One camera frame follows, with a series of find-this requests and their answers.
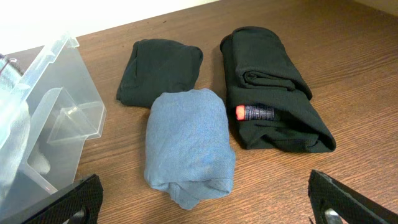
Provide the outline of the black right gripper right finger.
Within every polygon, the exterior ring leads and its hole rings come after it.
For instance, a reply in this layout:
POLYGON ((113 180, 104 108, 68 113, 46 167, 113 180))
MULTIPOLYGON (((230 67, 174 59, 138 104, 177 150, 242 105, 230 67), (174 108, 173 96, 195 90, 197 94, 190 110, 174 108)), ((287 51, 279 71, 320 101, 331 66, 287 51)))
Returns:
POLYGON ((316 224, 397 224, 396 213, 319 170, 310 173, 308 196, 316 224))

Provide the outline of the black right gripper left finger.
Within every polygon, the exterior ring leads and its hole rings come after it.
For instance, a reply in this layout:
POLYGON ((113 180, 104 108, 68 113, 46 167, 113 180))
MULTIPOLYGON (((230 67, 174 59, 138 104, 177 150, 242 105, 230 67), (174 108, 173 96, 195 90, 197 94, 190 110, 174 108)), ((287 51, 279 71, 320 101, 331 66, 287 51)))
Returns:
POLYGON ((14 215, 3 224, 97 224, 103 203, 103 187, 98 175, 76 180, 67 187, 14 215))

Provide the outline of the light blue jeans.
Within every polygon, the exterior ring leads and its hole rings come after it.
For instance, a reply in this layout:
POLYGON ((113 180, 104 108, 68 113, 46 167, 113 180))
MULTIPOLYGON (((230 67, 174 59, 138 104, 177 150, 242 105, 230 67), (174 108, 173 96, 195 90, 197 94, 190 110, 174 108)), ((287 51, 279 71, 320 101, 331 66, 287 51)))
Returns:
POLYGON ((27 103, 12 96, 22 75, 15 59, 1 55, 1 200, 16 178, 30 131, 27 103))

